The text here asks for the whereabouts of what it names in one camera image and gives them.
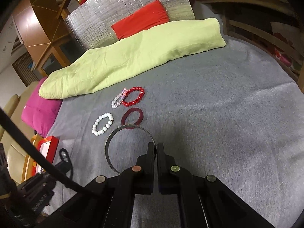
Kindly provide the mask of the wooden cabinet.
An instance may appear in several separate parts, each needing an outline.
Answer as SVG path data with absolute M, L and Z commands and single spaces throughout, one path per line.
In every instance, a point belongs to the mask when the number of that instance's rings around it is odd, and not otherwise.
M 12 12 L 33 69 L 43 77 L 71 65 L 84 53 L 59 10 L 56 0 L 21 0 Z

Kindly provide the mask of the grey bed blanket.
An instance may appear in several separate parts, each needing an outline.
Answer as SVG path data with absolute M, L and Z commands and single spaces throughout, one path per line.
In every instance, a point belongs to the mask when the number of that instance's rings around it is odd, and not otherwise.
M 49 131 L 87 185 L 135 164 L 148 143 L 192 174 L 213 174 L 275 227 L 291 227 L 303 211 L 303 93 L 261 49 L 226 37 L 226 46 L 186 56 L 102 91 L 67 98 Z M 141 86 L 140 129 L 122 130 L 109 147 L 92 134 L 98 116 L 111 113 L 111 129 L 127 108 L 112 109 L 123 89 Z

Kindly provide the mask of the orange jewelry box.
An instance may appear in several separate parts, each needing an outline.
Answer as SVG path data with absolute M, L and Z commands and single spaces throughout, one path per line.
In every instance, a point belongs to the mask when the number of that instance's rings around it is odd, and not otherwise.
M 37 149 L 39 142 L 43 139 L 44 138 L 41 135 L 36 134 L 30 139 L 30 142 Z M 29 156 L 29 154 L 26 154 L 21 178 L 22 182 L 31 178 L 35 174 L 34 168 L 36 165 L 36 162 Z

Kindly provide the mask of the dark red flat bangle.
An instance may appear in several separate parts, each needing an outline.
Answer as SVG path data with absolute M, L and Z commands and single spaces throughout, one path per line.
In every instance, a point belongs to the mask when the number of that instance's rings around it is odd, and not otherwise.
M 139 108 L 129 109 L 121 119 L 121 125 L 137 125 L 139 126 L 144 118 L 143 111 Z

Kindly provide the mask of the red box lid tray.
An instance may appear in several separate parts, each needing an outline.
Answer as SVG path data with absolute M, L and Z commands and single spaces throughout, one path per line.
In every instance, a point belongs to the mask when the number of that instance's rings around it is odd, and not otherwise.
M 49 163 L 53 163 L 57 147 L 59 144 L 59 139 L 54 136 L 49 136 L 38 142 L 37 150 L 46 158 Z M 44 169 L 37 163 L 32 164 L 32 175 L 37 173 L 42 173 Z

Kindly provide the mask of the wooden shelf frame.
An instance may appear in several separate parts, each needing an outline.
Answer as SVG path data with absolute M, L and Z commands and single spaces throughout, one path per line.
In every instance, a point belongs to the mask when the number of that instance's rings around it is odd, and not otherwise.
M 197 0 L 222 16 L 224 34 L 271 55 L 303 90 L 303 19 L 288 0 Z

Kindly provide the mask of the silver foil insulation panel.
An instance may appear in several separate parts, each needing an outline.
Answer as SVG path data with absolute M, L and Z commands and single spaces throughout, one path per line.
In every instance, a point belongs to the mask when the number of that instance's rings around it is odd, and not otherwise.
M 87 0 L 65 19 L 78 43 L 85 49 L 111 45 L 117 36 L 111 26 L 155 0 Z M 194 19 L 189 0 L 159 0 L 171 21 Z

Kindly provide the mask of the red small cushion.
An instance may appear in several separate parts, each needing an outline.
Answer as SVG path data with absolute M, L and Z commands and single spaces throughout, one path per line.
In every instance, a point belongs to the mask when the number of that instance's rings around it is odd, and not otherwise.
M 169 16 L 164 6 L 159 0 L 155 0 L 114 23 L 111 28 L 116 37 L 121 40 L 167 22 L 169 22 Z

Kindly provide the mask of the light green bolster pillow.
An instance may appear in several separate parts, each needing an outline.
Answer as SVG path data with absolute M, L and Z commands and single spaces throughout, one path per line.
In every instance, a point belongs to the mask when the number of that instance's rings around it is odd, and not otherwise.
M 213 17 L 164 23 L 109 46 L 88 49 L 68 67 L 52 72 L 39 96 L 65 99 L 92 94 L 168 61 L 224 46 Z

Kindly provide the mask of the magenta square pillow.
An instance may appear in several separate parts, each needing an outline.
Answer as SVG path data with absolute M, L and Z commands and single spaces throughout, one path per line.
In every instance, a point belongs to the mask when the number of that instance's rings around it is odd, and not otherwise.
M 22 121 L 43 137 L 47 136 L 53 126 L 62 104 L 61 99 L 44 99 L 39 96 L 39 89 L 46 79 L 44 77 L 39 81 L 21 114 Z

